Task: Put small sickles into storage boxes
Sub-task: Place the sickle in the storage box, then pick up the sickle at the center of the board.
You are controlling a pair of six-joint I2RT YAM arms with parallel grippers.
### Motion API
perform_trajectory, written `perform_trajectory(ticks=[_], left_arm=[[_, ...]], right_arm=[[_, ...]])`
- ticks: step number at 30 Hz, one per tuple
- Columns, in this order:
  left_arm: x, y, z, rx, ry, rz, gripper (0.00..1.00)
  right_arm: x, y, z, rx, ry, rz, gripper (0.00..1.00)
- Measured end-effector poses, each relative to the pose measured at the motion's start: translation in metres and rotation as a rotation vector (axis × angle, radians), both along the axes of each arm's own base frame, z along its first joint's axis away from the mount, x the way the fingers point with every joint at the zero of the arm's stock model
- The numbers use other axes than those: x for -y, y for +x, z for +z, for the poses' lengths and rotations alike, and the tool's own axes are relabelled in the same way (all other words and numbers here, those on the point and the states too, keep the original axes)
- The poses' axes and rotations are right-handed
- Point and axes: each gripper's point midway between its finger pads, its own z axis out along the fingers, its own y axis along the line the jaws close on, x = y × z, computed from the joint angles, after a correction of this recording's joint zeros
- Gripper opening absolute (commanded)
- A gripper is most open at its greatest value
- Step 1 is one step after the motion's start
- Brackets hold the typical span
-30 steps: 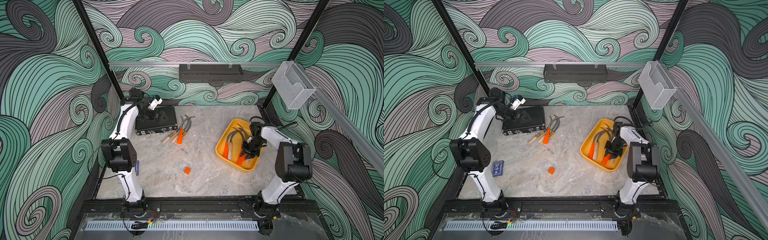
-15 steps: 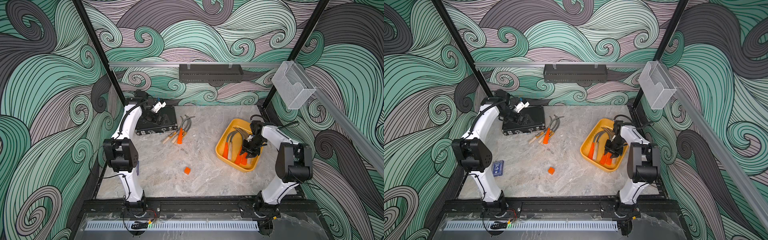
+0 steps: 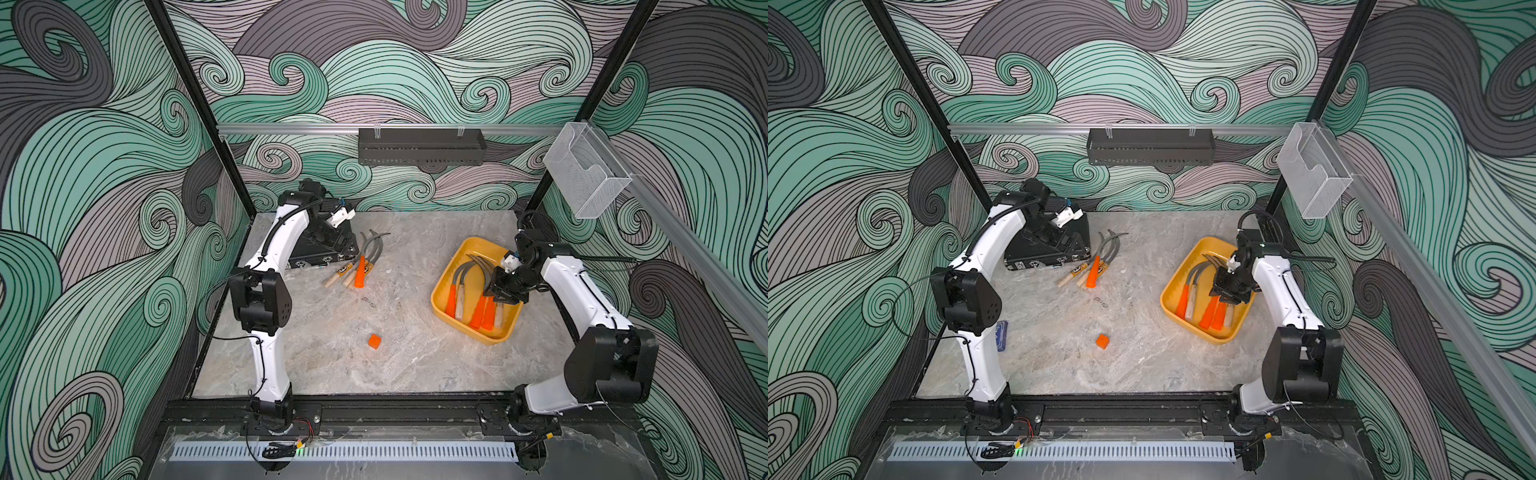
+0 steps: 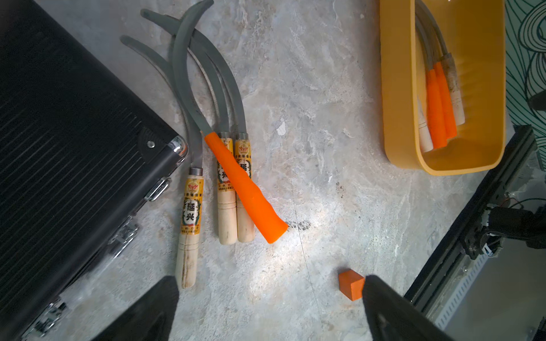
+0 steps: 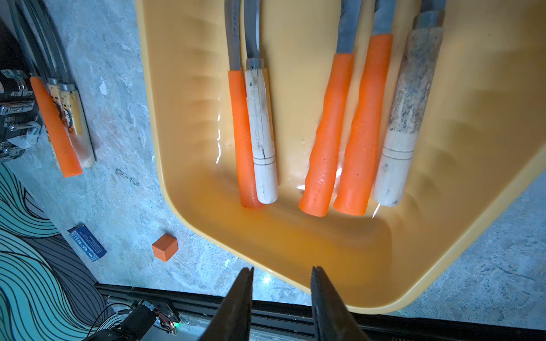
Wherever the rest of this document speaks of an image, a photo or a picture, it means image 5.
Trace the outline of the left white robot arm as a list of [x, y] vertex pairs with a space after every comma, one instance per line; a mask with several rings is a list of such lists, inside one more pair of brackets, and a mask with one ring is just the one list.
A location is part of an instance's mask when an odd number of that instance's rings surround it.
[[88, 335], [85, 341], [142, 340], [152, 328], [158, 328], [172, 335], [178, 332], [176, 323], [157, 305], [142, 301], [118, 326], [94, 332]]

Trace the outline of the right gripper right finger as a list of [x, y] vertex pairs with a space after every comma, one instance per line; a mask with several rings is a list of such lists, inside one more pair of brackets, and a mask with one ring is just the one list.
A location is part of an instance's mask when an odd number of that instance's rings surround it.
[[316, 340], [369, 340], [322, 267], [312, 269], [311, 301]]

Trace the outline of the orange handle sickle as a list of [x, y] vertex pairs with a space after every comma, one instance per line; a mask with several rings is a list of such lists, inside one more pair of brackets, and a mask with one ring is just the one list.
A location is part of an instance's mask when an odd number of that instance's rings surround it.
[[262, 207], [257, 198], [250, 123], [247, 110], [245, 76], [240, 56], [240, 2], [225, 1], [228, 82], [233, 113], [235, 161], [241, 205], [249, 209]]
[[361, 7], [361, 1], [341, 2], [336, 53], [324, 95], [321, 120], [309, 158], [305, 189], [299, 202], [302, 212], [315, 217], [326, 216], [334, 191]]
[[335, 210], [347, 215], [365, 214], [375, 180], [395, 4], [395, 1], [375, 2], [373, 31], [361, 78], [358, 106], [344, 153], [338, 195], [334, 201]]
[[32, 90], [38, 102], [38, 108], [40, 109], [42, 120], [50, 137], [62, 175], [65, 178], [82, 175], [83, 169], [61, 121], [58, 108], [42, 81], [41, 71], [45, 68], [45, 61], [34, 38], [34, 34], [31, 31], [28, 21], [24, 18], [22, 8], [17, 2], [9, 1], [8, 6], [17, 40], [21, 45], [25, 61], [28, 65]]

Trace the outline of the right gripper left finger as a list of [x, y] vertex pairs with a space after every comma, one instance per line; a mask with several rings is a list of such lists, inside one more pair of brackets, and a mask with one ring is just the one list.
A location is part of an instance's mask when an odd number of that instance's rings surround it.
[[254, 268], [243, 268], [200, 340], [249, 340]]

